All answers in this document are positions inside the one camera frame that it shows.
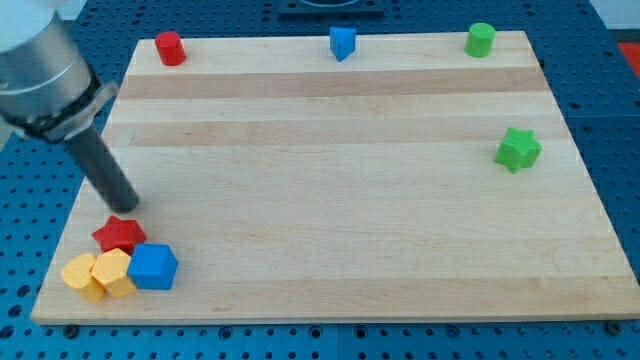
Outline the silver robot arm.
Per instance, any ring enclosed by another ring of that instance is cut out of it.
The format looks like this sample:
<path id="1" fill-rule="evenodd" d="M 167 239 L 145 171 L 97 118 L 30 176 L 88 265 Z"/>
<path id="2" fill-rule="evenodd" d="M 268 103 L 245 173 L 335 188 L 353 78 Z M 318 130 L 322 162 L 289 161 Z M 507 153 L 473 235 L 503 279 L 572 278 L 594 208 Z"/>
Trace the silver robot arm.
<path id="1" fill-rule="evenodd" d="M 1 0 L 1 119 L 22 134 L 66 141 L 116 96 L 71 39 L 53 1 Z"/>

